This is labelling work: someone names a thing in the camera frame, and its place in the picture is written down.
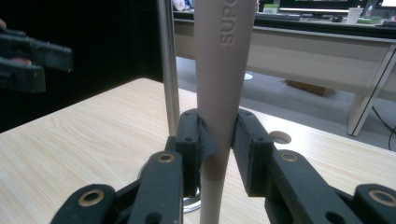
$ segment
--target light wood surface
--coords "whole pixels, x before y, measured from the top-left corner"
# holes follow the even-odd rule
[[[196,95],[179,91],[180,111]],[[396,154],[254,112],[265,129],[291,137],[276,146],[302,153],[329,184],[353,193],[361,183],[396,188]],[[163,85],[138,79],[0,134],[0,223],[48,223],[75,190],[103,183],[116,190],[136,180],[168,136]],[[220,223],[268,223],[264,199],[243,190],[233,154]],[[184,223],[199,223],[199,212]]]

